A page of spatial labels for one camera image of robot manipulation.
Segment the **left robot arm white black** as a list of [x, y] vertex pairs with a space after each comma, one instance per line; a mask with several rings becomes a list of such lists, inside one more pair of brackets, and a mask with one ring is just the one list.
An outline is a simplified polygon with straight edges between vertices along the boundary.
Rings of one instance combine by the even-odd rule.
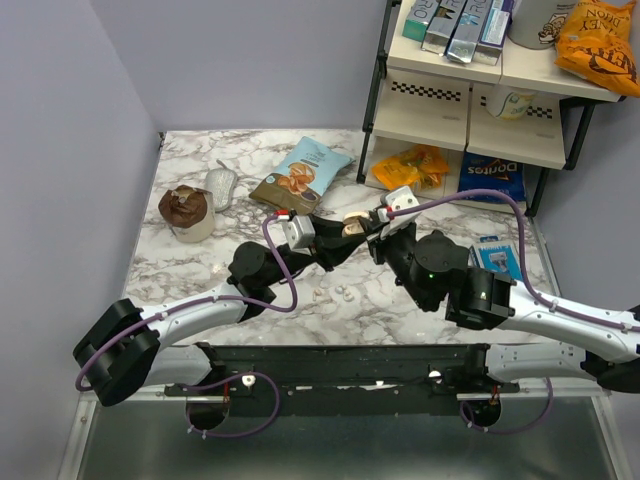
[[330, 272], [365, 241], [364, 234], [344, 236], [337, 221], [310, 216], [314, 228], [309, 252], [276, 245], [271, 223], [262, 224], [265, 241], [240, 244], [220, 285], [182, 301], [137, 307], [128, 299], [111, 304], [73, 349], [80, 371], [79, 392], [92, 391], [104, 406], [116, 405], [149, 381], [162, 351], [200, 332], [241, 323], [266, 310], [288, 314], [299, 303], [296, 274], [318, 264]]

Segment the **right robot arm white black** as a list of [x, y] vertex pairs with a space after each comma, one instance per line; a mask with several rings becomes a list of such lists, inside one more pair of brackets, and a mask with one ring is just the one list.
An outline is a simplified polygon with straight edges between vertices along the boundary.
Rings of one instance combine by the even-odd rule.
[[639, 315], [544, 297], [506, 274], [472, 267], [469, 252], [441, 231], [419, 237], [413, 219], [361, 221], [370, 254], [386, 264], [424, 312], [445, 310], [446, 320], [469, 330], [513, 330], [543, 342], [493, 344], [483, 357], [464, 362], [460, 379], [480, 392], [494, 381], [569, 377], [600, 387], [639, 391]]

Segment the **beige earbud charging case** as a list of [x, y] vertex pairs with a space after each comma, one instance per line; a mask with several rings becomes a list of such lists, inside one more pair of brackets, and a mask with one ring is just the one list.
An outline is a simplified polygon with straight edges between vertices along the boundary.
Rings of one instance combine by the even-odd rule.
[[361, 224], [361, 221], [369, 219], [370, 215], [366, 211], [355, 211], [346, 214], [342, 220], [342, 237], [346, 238], [364, 234], [365, 230]]

